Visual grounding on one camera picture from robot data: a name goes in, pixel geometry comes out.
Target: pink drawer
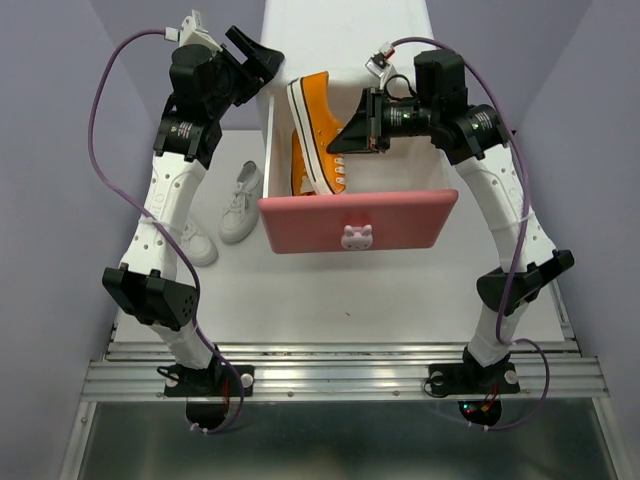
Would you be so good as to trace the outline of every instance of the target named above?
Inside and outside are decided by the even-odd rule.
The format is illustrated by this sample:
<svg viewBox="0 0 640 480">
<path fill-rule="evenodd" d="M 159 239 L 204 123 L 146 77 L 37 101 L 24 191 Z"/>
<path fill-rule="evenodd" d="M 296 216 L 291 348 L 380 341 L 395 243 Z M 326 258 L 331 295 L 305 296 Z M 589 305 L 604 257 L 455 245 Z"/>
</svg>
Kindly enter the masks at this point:
<svg viewBox="0 0 640 480">
<path fill-rule="evenodd" d="M 442 152 L 428 138 L 394 139 L 385 154 L 345 156 L 347 193 L 293 197 L 294 125 L 286 97 L 280 93 L 269 99 L 265 183 L 259 203 L 272 250 L 361 249 L 343 246 L 343 235 L 345 227 L 357 230 L 366 225 L 371 226 L 369 250 L 432 247 L 458 199 L 458 191 L 449 188 L 448 162 Z M 329 100 L 334 115 L 346 117 L 343 121 L 354 111 L 355 105 Z M 332 100 L 342 108 L 334 108 Z"/>
</svg>

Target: gray floor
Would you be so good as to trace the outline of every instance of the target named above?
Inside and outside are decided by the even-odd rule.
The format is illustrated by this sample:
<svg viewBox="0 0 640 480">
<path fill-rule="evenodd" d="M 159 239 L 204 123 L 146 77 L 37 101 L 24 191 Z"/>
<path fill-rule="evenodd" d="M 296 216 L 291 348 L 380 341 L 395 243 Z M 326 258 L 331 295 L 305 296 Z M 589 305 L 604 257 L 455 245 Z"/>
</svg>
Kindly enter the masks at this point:
<svg viewBox="0 0 640 480">
<path fill-rule="evenodd" d="M 503 421 L 533 403 L 504 405 Z M 179 403 L 101 404 L 80 478 L 615 479 L 589 399 L 550 400 L 536 421 L 482 433 L 452 402 L 246 406 L 229 433 L 191 433 Z"/>
</svg>

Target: white rubber sole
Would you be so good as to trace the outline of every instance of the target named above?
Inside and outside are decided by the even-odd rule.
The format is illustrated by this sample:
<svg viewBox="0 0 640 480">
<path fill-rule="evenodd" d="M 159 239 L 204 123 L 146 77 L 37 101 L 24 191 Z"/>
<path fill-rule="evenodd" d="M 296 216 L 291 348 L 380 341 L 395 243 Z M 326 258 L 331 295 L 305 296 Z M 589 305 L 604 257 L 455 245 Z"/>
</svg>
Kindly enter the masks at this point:
<svg viewBox="0 0 640 480">
<path fill-rule="evenodd" d="M 287 85 L 287 98 L 289 99 L 289 108 L 291 108 L 291 115 L 298 131 L 304 165 L 309 173 L 309 181 L 313 186 L 313 190 L 318 195 L 333 195 L 335 192 L 327 182 L 322 163 L 318 157 L 318 147 L 313 138 L 313 128 L 311 127 L 307 104 L 304 100 L 301 78 Z"/>
</svg>

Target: purple cable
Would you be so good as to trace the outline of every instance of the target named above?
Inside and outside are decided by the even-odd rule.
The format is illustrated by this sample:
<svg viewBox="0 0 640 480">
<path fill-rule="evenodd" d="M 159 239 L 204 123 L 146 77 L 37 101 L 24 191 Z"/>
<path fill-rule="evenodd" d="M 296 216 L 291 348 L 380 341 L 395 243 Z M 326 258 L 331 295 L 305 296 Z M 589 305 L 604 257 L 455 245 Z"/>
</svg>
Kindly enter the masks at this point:
<svg viewBox="0 0 640 480">
<path fill-rule="evenodd" d="M 102 96 L 104 85 L 107 82 L 107 78 L 109 77 L 109 73 L 111 72 L 111 68 L 115 63 L 116 58 L 118 58 L 118 55 L 120 54 L 120 52 L 134 40 L 140 37 L 144 37 L 146 35 L 162 35 L 164 37 L 164 34 L 165 34 L 164 29 L 141 30 L 140 32 L 135 33 L 130 37 L 126 38 L 125 40 L 123 40 L 122 43 L 120 43 L 111 54 L 111 57 L 109 58 L 109 61 L 107 62 L 106 67 L 104 68 L 104 72 L 102 72 L 102 77 L 100 78 L 100 83 L 98 83 L 98 88 L 96 89 L 96 95 L 93 98 L 93 104 L 91 105 L 91 113 L 89 115 L 89 130 L 87 135 L 87 143 L 89 145 L 89 158 L 91 159 L 91 166 L 95 170 L 96 174 L 98 175 L 102 183 L 104 183 L 107 187 L 109 187 L 109 189 L 111 189 L 113 192 L 117 193 L 121 198 L 125 199 L 133 208 L 138 210 L 142 215 L 152 219 L 152 222 L 155 225 L 155 227 L 162 234 L 162 236 L 165 238 L 167 243 L 171 245 L 171 248 L 175 250 L 175 252 L 178 254 L 178 257 L 180 257 L 180 259 L 186 265 L 187 269 L 189 270 L 189 273 L 191 273 L 191 276 L 193 277 L 193 282 L 195 284 L 196 293 L 198 294 L 198 298 L 200 298 L 200 278 L 198 277 L 198 273 L 196 272 L 195 267 L 189 261 L 185 253 L 182 251 L 182 249 L 180 248 L 180 245 L 178 245 L 178 242 L 176 242 L 173 239 L 171 234 L 164 228 L 164 226 L 161 223 L 156 221 L 155 217 L 151 214 L 151 212 L 149 212 L 146 208 L 144 208 L 144 206 L 142 206 L 135 198 L 133 198 L 127 192 L 122 190 L 117 185 L 114 185 L 113 183 L 111 183 L 111 181 L 106 177 L 106 175 L 98 165 L 98 161 L 96 160 L 96 154 L 93 148 L 93 129 L 96 122 L 96 112 L 98 110 L 98 104 L 100 103 L 100 97 Z M 200 337 L 202 342 L 211 351 L 213 356 L 216 357 L 220 362 L 224 363 L 229 368 L 229 370 L 231 370 L 231 373 L 233 374 L 236 381 L 238 382 L 238 386 L 240 390 L 240 404 L 238 405 L 238 408 L 234 412 L 231 419 L 224 422 L 219 427 L 213 430 L 208 430 L 206 432 L 207 434 L 219 433 L 223 430 L 226 430 L 231 425 L 233 425 L 233 423 L 236 421 L 236 419 L 240 415 L 240 411 L 242 410 L 242 406 L 244 405 L 244 388 L 242 386 L 242 381 L 240 379 L 240 374 L 238 373 L 238 371 L 226 358 L 224 358 L 224 356 L 215 348 L 215 346 L 212 345 L 212 343 L 205 336 L 202 330 L 200 330 L 200 326 L 198 325 L 198 320 L 196 319 L 195 316 L 193 317 L 193 326 L 196 329 L 196 333 L 198 334 L 198 337 Z"/>
<path fill-rule="evenodd" d="M 453 48 L 449 47 L 448 45 L 442 42 L 439 42 L 437 40 L 432 40 L 426 37 L 400 38 L 395 42 L 391 42 L 391 46 L 395 48 L 400 45 L 404 45 L 405 43 L 426 43 L 428 45 L 432 45 L 434 47 L 438 47 L 443 50 L 455 51 Z M 469 70 L 469 72 L 471 72 L 471 75 L 475 77 L 475 79 L 478 81 L 480 86 L 484 89 L 487 96 L 489 97 L 489 100 L 491 100 L 491 103 L 493 104 L 493 107 L 496 110 L 498 117 L 500 117 L 500 119 L 502 120 L 502 123 L 505 124 L 505 116 L 503 114 L 502 108 L 500 107 L 498 99 L 495 97 L 495 95 L 493 94 L 493 92 L 491 91 L 487 83 L 484 81 L 480 73 L 471 64 L 469 64 L 469 62 L 464 60 L 464 57 L 463 57 L 463 61 L 465 66 Z M 527 235 L 527 223 L 528 223 L 527 219 L 529 216 L 529 209 L 531 208 L 531 195 L 529 190 L 529 171 L 527 170 L 526 164 L 523 160 L 524 157 L 521 153 L 518 143 L 516 142 L 515 137 L 513 136 L 513 133 L 511 132 L 510 129 L 506 128 L 506 124 L 505 124 L 505 130 L 507 131 L 509 142 L 513 147 L 513 151 L 516 157 L 516 162 L 520 170 L 520 176 L 522 177 L 521 178 L 522 180 L 522 221 L 520 222 L 520 230 L 518 232 L 516 248 L 513 251 L 513 260 L 511 261 L 511 267 L 509 268 L 509 273 L 507 274 L 507 280 L 504 286 L 504 292 L 502 293 L 502 299 L 500 300 L 500 307 L 498 309 L 498 318 L 496 321 L 496 339 L 502 345 L 509 346 L 509 342 L 505 342 L 500 337 L 500 331 L 502 328 L 502 322 L 504 321 L 504 313 L 507 308 L 507 301 L 509 299 L 509 295 L 511 294 L 513 279 L 515 278 L 515 275 L 516 275 L 516 265 L 520 260 L 520 254 L 522 253 L 522 246 L 524 245 L 524 239 Z M 549 384 L 551 383 L 551 371 L 549 369 L 549 361 L 547 360 L 547 356 L 542 351 L 542 348 L 540 348 L 540 346 L 536 342 L 528 338 L 519 338 L 517 340 L 514 340 L 513 343 L 527 343 L 531 345 L 540 354 L 540 357 L 542 358 L 542 362 L 544 363 L 544 369 L 545 369 L 544 388 L 542 390 L 542 395 L 540 396 L 540 401 L 527 416 L 523 417 L 522 419 L 516 422 L 509 423 L 507 425 L 490 427 L 489 430 L 499 431 L 499 430 L 509 430 L 515 427 L 519 427 L 523 423 L 533 418 L 540 411 L 540 409 L 542 408 L 542 405 L 544 404 L 544 401 L 547 398 L 547 395 L 549 394 Z"/>
</svg>

